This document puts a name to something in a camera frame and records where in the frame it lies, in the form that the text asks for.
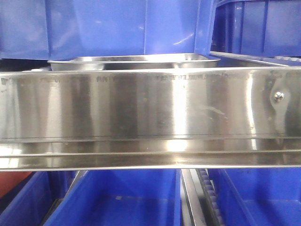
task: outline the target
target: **stainless steel shelf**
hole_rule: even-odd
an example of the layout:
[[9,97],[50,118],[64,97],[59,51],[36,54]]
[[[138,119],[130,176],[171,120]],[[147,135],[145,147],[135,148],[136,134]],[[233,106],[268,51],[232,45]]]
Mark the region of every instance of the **stainless steel shelf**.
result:
[[300,166],[300,62],[212,54],[220,67],[0,73],[0,170]]

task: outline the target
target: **red object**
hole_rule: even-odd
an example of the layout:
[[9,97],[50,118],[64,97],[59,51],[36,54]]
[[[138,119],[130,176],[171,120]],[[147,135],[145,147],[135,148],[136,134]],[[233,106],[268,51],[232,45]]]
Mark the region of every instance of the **red object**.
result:
[[0,198],[30,174],[31,172],[0,172]]

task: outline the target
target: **blue plastic bin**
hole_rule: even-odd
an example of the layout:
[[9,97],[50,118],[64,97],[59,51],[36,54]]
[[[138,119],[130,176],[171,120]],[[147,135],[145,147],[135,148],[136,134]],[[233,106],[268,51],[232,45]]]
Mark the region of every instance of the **blue plastic bin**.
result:
[[301,225],[301,168],[211,169],[226,226]]
[[222,0],[212,50],[254,56],[301,56],[301,0]]
[[89,171],[45,226],[179,226],[180,171]]
[[63,198],[72,173],[32,173],[0,199],[0,225],[39,226],[54,200]]
[[210,50],[215,0],[0,0],[0,58]]

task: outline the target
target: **metal screw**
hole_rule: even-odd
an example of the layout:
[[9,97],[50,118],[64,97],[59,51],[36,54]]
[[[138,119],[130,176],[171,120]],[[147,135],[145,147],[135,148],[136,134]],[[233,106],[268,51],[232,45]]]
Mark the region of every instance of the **metal screw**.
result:
[[277,102],[279,102],[284,99],[284,93],[278,91],[275,93],[274,98]]

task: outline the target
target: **blue plastic crate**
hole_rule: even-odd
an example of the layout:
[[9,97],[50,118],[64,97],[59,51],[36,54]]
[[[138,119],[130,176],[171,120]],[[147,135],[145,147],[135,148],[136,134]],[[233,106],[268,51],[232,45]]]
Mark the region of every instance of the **blue plastic crate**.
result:
[[226,226],[301,225],[301,168],[211,169]]
[[210,50],[215,0],[0,0],[0,58]]
[[212,50],[254,56],[301,56],[301,0],[222,0]]
[[179,226],[180,171],[89,171],[45,226]]
[[63,198],[72,173],[32,173],[0,199],[0,225],[39,226],[54,200]]

